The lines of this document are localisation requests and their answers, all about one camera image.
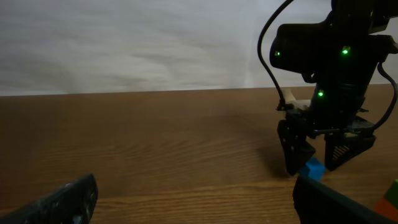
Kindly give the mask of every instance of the colored cube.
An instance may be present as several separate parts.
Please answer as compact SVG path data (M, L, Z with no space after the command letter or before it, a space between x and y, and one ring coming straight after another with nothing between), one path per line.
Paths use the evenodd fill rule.
M302 176L319 181L322 179L325 170L325 166L317 158L312 157L298 172Z

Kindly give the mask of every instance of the orange block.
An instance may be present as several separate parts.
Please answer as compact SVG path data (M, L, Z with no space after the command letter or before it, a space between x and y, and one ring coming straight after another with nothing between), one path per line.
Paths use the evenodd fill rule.
M391 205L385 198L382 198L376 205L375 211L392 221L398 222L398 209Z

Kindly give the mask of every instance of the green block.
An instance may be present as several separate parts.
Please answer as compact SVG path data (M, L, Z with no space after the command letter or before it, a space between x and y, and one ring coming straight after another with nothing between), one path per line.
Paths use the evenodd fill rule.
M398 180L394 181L384 198L398 209Z

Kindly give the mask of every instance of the black cable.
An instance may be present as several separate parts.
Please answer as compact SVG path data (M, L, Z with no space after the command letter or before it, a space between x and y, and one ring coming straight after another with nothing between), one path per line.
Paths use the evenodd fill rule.
M269 69L268 65L266 64L266 62L264 61L263 57L262 57L262 52L261 52L261 45L262 45L262 40L264 38L264 35L267 32L267 29L271 26L272 22L276 19L276 17L290 4L292 3L293 0L286 0L282 5L279 6L279 8L273 13L273 15L268 19L267 23L265 24L265 26L262 28L261 33L260 33L260 37L259 37L259 41L257 43L257 54L259 56L260 62L262 63L262 66L264 66L264 68L267 70L269 76L271 77L272 81L275 84L275 87L278 91L279 97L280 97L280 101L279 101L279 106L278 106L278 110L281 110L284 106L285 106L285 98L284 98L284 94L282 93L282 90L280 89L280 86L278 84L278 81L275 79L274 74L272 73L272 71Z
M386 78L389 82L391 82L392 87L394 88L394 96L392 97L392 101L390 103L390 106L388 107L386 113L383 115L383 117L378 121L374 126L373 126L373 131L379 128L384 122L387 121L388 117L390 117L390 114L392 113L392 110L394 109L396 102L397 102L397 97L398 97L398 90L397 90L397 84L396 82L384 71L383 69L383 64L379 63L377 66L377 70L379 71L380 75Z

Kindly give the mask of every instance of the wooden surface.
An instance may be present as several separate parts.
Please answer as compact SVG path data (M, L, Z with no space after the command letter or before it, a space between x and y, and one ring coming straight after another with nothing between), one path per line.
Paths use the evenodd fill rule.
M313 88L294 88L298 99ZM370 87L364 117L392 98ZM299 223L275 89L0 98L0 213L93 173L92 223ZM398 113L322 182L373 208L398 179ZM325 144L310 141L323 161Z

